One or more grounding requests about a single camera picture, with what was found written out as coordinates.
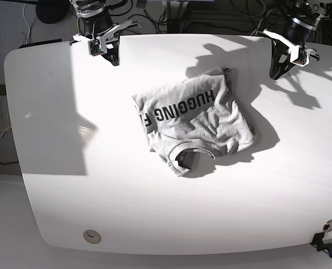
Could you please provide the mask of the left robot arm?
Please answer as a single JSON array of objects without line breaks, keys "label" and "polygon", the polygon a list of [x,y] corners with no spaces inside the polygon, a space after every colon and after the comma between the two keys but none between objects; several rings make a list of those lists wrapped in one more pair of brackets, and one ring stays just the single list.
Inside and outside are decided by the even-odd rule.
[{"label": "left robot arm", "polygon": [[269,77],[277,80],[294,66],[307,66],[311,58],[320,60],[317,49],[306,43],[311,34],[321,30],[322,20],[330,21],[332,29],[332,1],[275,1],[274,4],[285,18],[282,32],[267,28],[256,32],[271,40]]}]

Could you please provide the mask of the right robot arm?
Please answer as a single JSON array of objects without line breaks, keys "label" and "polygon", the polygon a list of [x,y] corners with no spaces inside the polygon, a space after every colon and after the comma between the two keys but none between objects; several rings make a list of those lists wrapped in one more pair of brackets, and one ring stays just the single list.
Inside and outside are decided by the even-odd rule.
[{"label": "right robot arm", "polygon": [[140,23],[126,20],[117,23],[112,20],[110,10],[121,7],[127,1],[108,5],[106,1],[71,1],[77,16],[77,23],[84,24],[84,31],[73,36],[73,42],[84,42],[89,54],[102,56],[113,66],[119,65],[119,40],[121,33]]}]

